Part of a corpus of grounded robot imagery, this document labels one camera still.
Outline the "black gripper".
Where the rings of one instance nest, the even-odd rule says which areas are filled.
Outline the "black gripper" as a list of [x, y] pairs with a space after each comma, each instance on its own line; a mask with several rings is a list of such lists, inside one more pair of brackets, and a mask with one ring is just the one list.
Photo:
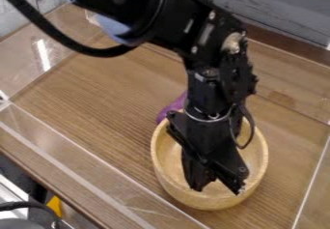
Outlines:
[[240, 108], [233, 108], [232, 114], [217, 122], [193, 120], [173, 110], [166, 112], [165, 118], [166, 133], [181, 147], [181, 167], [189, 189], [201, 192], [217, 178], [232, 194], [239, 195], [249, 174], [235, 142], [241, 128]]

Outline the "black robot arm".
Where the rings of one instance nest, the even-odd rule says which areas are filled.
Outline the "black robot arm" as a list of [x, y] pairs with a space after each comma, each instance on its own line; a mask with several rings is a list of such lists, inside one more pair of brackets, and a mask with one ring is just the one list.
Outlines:
[[96, 14], [116, 41], [112, 47], [93, 48], [69, 38], [26, 0], [6, 1], [54, 41], [81, 54], [113, 58], [152, 43], [180, 56], [188, 78], [185, 101], [165, 118], [166, 132], [181, 147], [185, 181], [194, 191], [219, 181], [232, 193], [241, 193], [248, 168], [237, 135], [253, 125], [245, 99], [255, 93], [257, 77], [237, 18], [211, 0], [69, 0]]

